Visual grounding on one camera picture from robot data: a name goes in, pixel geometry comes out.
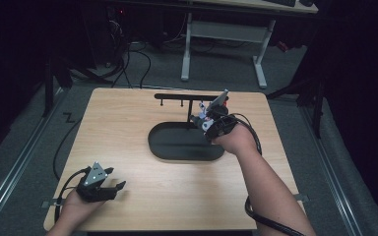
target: wire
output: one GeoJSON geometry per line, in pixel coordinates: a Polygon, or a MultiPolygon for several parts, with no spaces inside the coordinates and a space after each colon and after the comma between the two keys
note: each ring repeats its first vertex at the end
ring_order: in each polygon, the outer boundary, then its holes
{"type": "Polygon", "coordinates": [[[283,224],[277,223],[269,218],[263,217],[262,215],[255,213],[253,209],[251,208],[249,197],[247,197],[247,200],[245,201],[244,209],[245,209],[245,212],[248,214],[248,216],[252,217],[254,220],[256,220],[259,223],[262,223],[268,227],[276,229],[289,236],[304,236],[304,234],[294,229],[291,229],[283,224]]]}
{"type": "Polygon", "coordinates": [[[182,26],[180,27],[180,31],[179,33],[176,35],[175,38],[171,39],[171,40],[168,40],[168,41],[165,41],[164,43],[168,43],[168,42],[173,42],[173,41],[176,41],[176,40],[180,40],[181,38],[185,38],[184,36],[180,36],[183,32],[183,29],[185,28],[185,23],[186,23],[186,19],[188,17],[188,14],[186,13],[185,14],[185,17],[183,18],[183,23],[182,23],[182,26]]]}
{"type": "Polygon", "coordinates": [[[75,127],[82,122],[82,119],[83,118],[80,118],[71,128],[70,130],[67,132],[67,134],[64,136],[63,140],[61,141],[61,143],[59,144],[58,148],[57,148],[57,151],[54,153],[54,156],[53,156],[53,173],[54,173],[54,176],[56,177],[57,181],[60,181],[60,177],[59,175],[57,174],[57,170],[56,170],[56,159],[57,159],[57,155],[58,155],[58,152],[60,151],[61,147],[63,146],[64,142],[66,141],[67,137],[70,135],[70,133],[73,131],[73,129],[75,129],[75,127]]]}
{"type": "Polygon", "coordinates": [[[122,76],[122,74],[125,73],[125,70],[128,68],[128,65],[130,64],[130,46],[131,44],[128,44],[128,47],[127,47],[127,63],[124,65],[124,67],[122,68],[122,71],[121,73],[116,77],[116,79],[112,82],[112,85],[111,87],[114,88],[115,87],[115,84],[118,82],[119,78],[122,76]]]}
{"type": "Polygon", "coordinates": [[[146,75],[149,73],[150,69],[152,68],[152,60],[150,59],[150,57],[147,54],[145,54],[145,53],[143,53],[141,51],[131,51],[131,52],[139,53],[139,54],[145,56],[149,60],[149,67],[147,68],[146,73],[144,74],[144,76],[140,79],[140,89],[142,89],[143,88],[143,80],[146,77],[146,75]]]}

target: black cable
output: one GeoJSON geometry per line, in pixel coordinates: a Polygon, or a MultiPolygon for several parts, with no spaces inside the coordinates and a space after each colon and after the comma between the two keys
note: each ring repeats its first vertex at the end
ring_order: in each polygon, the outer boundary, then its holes
{"type": "Polygon", "coordinates": [[[112,82],[112,85],[111,87],[114,88],[115,87],[115,84],[118,82],[119,78],[122,76],[122,74],[125,73],[125,70],[127,70],[128,68],[128,65],[130,64],[130,46],[131,44],[128,44],[128,47],[127,47],[127,63],[124,65],[124,67],[122,68],[122,71],[121,73],[116,77],[116,79],[112,82]]]}
{"type": "Polygon", "coordinates": [[[143,80],[146,77],[146,75],[149,73],[150,69],[152,68],[152,60],[150,59],[150,57],[147,54],[145,54],[141,51],[131,51],[131,52],[139,53],[139,54],[145,56],[149,60],[149,67],[147,68],[144,76],[140,79],[140,89],[142,89],[143,88],[143,80]]]}
{"type": "Polygon", "coordinates": [[[57,155],[58,155],[58,152],[60,151],[61,147],[63,146],[64,142],[66,141],[67,137],[70,135],[70,133],[73,131],[73,129],[75,129],[75,127],[81,123],[83,118],[80,118],[71,128],[70,130],[66,133],[66,135],[64,136],[63,140],[60,142],[59,144],[59,147],[57,148],[57,151],[54,153],[54,156],[53,156],[53,173],[54,173],[54,176],[56,177],[57,181],[60,180],[60,177],[58,176],[57,174],[57,170],[56,170],[56,158],[57,158],[57,155]]]}
{"type": "Polygon", "coordinates": [[[69,179],[66,181],[66,183],[64,183],[63,188],[61,189],[59,197],[57,198],[57,201],[56,201],[56,208],[55,208],[55,211],[54,211],[54,223],[57,222],[58,218],[60,217],[61,202],[63,200],[64,191],[67,190],[67,185],[77,175],[82,174],[82,173],[86,173],[86,172],[89,172],[89,171],[91,171],[91,168],[89,166],[85,169],[81,169],[81,170],[77,171],[76,173],[74,173],[72,176],[70,176],[69,179]]]}
{"type": "Polygon", "coordinates": [[[251,208],[251,205],[250,205],[250,199],[247,197],[247,200],[245,201],[245,205],[244,205],[244,208],[245,208],[245,212],[248,214],[248,216],[252,217],[254,220],[256,220],[257,222],[261,223],[261,224],[264,224],[268,227],[271,227],[273,229],[276,229],[286,235],[289,235],[289,236],[304,236],[304,234],[292,229],[292,228],[289,228],[283,224],[280,224],[280,223],[277,223],[269,218],[266,218],[266,217],[263,217],[257,213],[255,213],[253,211],[253,209],[251,208]]]}

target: black stand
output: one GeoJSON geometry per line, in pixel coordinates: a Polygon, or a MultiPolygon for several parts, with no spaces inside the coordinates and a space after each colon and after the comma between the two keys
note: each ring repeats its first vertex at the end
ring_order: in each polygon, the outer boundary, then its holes
{"type": "Polygon", "coordinates": [[[155,94],[162,101],[189,100],[186,122],[164,122],[152,128],[149,133],[149,146],[152,153],[165,160],[201,160],[212,161],[223,155],[223,148],[212,145],[204,136],[204,131],[190,121],[194,100],[213,101],[216,96],[190,94],[155,94]]]}

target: wooden table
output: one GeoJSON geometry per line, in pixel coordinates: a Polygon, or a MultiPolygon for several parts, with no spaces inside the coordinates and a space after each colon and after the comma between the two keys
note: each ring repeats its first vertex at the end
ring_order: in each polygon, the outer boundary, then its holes
{"type": "MultiPolygon", "coordinates": [[[[225,152],[215,161],[166,161],[148,144],[152,127],[165,121],[186,121],[188,103],[165,100],[155,93],[220,95],[219,91],[115,89],[94,90],[67,160],[56,198],[66,180],[98,161],[114,167],[104,187],[127,181],[81,227],[84,231],[250,230],[254,220],[244,212],[247,197],[237,159],[225,152]]],[[[258,92],[230,92],[230,113],[244,114],[255,128],[264,157],[290,190],[297,188],[266,97],[258,92]]],[[[193,114],[197,114],[194,102],[193,114]]],[[[71,186],[79,181],[78,176],[71,186]]],[[[54,206],[44,228],[53,225],[54,206]]]]}

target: cable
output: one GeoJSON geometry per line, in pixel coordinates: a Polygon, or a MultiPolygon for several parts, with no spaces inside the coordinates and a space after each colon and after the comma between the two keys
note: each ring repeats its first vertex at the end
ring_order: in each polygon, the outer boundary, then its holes
{"type": "Polygon", "coordinates": [[[247,197],[247,200],[245,201],[245,205],[244,205],[244,208],[245,208],[245,212],[248,214],[248,216],[252,217],[254,220],[256,220],[257,222],[259,223],[262,223],[268,227],[271,227],[273,229],[276,229],[286,235],[289,235],[289,236],[304,236],[304,234],[294,230],[294,229],[291,229],[283,224],[280,224],[280,223],[277,223],[269,218],[266,218],[266,217],[263,217],[257,213],[255,213],[253,211],[253,209],[251,208],[251,205],[250,205],[250,198],[247,197]]]}
{"type": "Polygon", "coordinates": [[[57,181],[60,181],[60,177],[58,176],[57,174],[57,170],[56,170],[56,158],[57,158],[57,155],[58,155],[58,152],[60,151],[61,147],[63,146],[64,142],[66,141],[67,137],[70,135],[70,133],[73,131],[73,129],[75,129],[75,127],[81,123],[83,118],[80,118],[71,128],[70,130],[67,132],[67,134],[64,136],[63,140],[61,141],[60,145],[58,146],[57,148],[57,151],[54,153],[54,156],[53,156],[53,173],[54,173],[54,176],[56,177],[57,181]]]}
{"type": "Polygon", "coordinates": [[[147,54],[145,54],[143,52],[140,52],[140,51],[131,51],[131,52],[139,53],[139,54],[145,56],[149,60],[149,68],[147,68],[146,73],[140,79],[140,89],[142,89],[143,88],[143,80],[146,77],[146,75],[149,73],[150,69],[152,68],[152,60],[150,59],[150,57],[147,54]]]}
{"type": "Polygon", "coordinates": [[[128,68],[128,65],[130,64],[130,46],[131,46],[131,43],[128,44],[128,48],[127,48],[127,64],[124,65],[124,67],[122,68],[122,71],[121,73],[116,77],[116,79],[112,82],[112,85],[111,87],[114,88],[115,87],[115,84],[118,82],[119,78],[122,76],[122,74],[125,73],[125,70],[128,68]]]}

